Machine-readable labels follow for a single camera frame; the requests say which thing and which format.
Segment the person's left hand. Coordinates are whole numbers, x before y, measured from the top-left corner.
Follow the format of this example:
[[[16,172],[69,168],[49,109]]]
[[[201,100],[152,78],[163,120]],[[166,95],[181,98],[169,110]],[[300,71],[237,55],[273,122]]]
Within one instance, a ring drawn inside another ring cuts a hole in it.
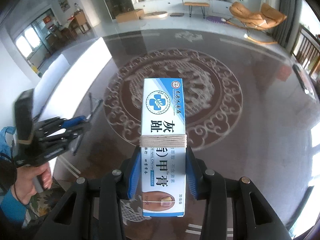
[[[27,205],[31,197],[37,194],[33,183],[33,179],[37,176],[41,177],[45,189],[51,188],[53,179],[48,162],[38,167],[22,166],[17,169],[17,178],[11,187],[11,192],[23,205]]]

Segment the blue sleeve forearm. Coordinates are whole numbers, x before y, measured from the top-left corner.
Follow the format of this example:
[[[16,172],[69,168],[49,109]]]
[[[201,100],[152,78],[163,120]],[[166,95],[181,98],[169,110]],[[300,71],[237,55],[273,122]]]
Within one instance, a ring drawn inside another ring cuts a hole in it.
[[[20,228],[23,226],[27,208],[14,197],[11,189],[1,201],[1,210],[10,224]]]

